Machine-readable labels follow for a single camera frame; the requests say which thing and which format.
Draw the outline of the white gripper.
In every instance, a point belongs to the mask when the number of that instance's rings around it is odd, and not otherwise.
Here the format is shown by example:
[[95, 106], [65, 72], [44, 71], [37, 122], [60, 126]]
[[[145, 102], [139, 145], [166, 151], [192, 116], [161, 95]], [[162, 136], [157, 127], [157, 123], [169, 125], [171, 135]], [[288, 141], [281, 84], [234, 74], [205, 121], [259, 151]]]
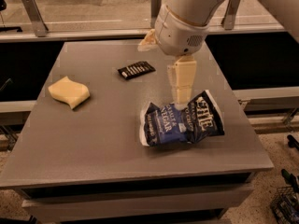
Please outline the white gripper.
[[187, 54], [193, 54], [202, 47], [208, 26], [188, 24], [175, 16], [167, 5], [162, 5], [154, 29], [147, 32], [137, 50], [150, 51], [159, 46], [166, 55], [180, 56], [173, 64], [167, 66], [167, 74], [173, 103], [176, 109], [181, 110], [191, 100], [197, 68], [197, 61], [192, 55]]

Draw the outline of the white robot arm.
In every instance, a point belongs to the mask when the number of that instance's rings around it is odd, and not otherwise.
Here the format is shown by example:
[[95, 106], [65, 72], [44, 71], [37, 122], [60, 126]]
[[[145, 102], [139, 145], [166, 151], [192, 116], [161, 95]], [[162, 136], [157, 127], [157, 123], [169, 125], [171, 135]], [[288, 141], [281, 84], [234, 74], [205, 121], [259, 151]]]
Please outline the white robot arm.
[[167, 66], [176, 109], [191, 100], [197, 61], [193, 54], [203, 45], [209, 22], [225, 0], [168, 0], [160, 8], [154, 28], [139, 43], [140, 51], [159, 48], [173, 56]]

